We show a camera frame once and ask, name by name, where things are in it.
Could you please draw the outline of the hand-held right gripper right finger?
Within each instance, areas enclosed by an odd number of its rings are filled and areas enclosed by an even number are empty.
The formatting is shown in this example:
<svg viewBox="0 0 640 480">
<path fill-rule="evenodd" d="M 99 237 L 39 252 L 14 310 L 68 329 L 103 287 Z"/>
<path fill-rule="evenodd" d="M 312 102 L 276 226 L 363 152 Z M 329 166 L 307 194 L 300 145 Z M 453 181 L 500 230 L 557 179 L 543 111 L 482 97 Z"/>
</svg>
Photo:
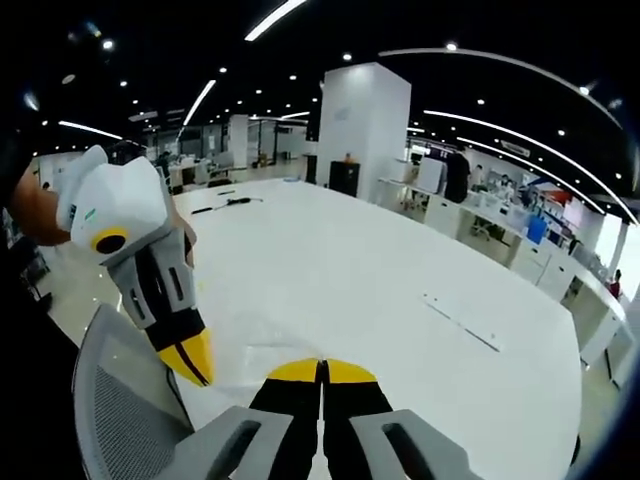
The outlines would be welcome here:
<svg viewBox="0 0 640 480">
<path fill-rule="evenodd" d="M 322 362 L 323 452 L 333 479 L 476 479 L 466 450 L 414 411 L 391 407 L 368 370 Z"/>
</svg>

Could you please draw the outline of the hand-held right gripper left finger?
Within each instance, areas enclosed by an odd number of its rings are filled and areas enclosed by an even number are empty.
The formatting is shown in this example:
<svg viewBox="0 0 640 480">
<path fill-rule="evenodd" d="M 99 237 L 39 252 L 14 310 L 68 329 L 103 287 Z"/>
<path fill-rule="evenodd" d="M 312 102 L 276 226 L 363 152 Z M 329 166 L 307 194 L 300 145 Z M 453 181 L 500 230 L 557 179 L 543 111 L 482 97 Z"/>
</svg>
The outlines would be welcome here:
<svg viewBox="0 0 640 480">
<path fill-rule="evenodd" d="M 175 447 L 171 479 L 306 479 L 318 447 L 321 361 L 269 373 L 250 405 L 233 406 Z"/>
</svg>

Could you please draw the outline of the person's left hand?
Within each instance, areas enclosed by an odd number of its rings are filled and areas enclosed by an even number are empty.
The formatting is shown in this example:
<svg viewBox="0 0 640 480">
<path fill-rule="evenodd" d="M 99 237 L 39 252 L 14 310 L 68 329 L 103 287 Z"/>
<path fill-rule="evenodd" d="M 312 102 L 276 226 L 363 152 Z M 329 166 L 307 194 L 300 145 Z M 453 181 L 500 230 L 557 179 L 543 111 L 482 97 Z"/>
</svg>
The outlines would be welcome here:
<svg viewBox="0 0 640 480">
<path fill-rule="evenodd" d="M 173 199 L 170 199 L 170 206 L 173 224 L 179 227 L 184 233 L 185 261 L 191 268 L 194 268 L 193 247 L 197 243 L 196 233 L 191 225 L 181 216 Z"/>
</svg>

